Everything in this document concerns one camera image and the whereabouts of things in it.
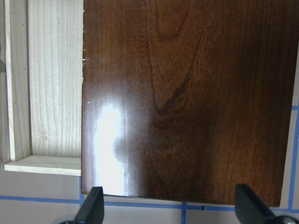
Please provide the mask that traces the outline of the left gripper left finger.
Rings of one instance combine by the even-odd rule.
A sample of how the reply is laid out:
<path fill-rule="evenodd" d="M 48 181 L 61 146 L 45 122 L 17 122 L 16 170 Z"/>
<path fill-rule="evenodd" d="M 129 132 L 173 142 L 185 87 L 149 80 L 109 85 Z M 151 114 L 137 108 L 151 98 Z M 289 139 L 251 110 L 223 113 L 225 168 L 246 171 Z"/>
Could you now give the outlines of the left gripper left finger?
<path fill-rule="evenodd" d="M 91 188 L 87 198 L 74 218 L 76 224 L 101 224 L 104 220 L 102 187 Z"/>

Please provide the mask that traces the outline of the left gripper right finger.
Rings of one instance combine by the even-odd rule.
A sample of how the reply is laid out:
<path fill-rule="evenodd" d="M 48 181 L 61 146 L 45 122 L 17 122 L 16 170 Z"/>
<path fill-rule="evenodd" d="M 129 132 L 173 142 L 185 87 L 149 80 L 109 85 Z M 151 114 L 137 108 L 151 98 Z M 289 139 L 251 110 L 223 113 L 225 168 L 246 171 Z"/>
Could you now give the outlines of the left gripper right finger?
<path fill-rule="evenodd" d="M 272 224 L 276 217 L 247 184 L 235 186 L 235 214 L 241 224 Z"/>

